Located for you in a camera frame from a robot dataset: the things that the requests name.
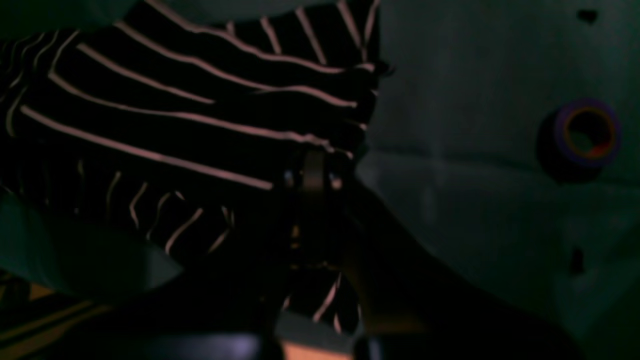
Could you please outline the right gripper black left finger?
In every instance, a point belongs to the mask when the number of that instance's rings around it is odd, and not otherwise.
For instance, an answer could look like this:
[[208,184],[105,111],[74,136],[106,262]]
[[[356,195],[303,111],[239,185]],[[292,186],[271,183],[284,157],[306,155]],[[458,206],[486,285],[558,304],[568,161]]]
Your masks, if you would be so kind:
[[321,150],[296,152],[285,167],[285,188],[303,193],[325,191],[327,153]]

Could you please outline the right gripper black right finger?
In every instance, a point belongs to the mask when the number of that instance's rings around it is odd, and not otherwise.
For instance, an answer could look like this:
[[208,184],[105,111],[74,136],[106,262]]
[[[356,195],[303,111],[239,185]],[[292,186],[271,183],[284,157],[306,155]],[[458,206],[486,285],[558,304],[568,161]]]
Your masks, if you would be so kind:
[[583,360],[549,321],[472,285],[430,255],[354,177],[330,173],[341,271],[359,297],[365,334],[355,360]]

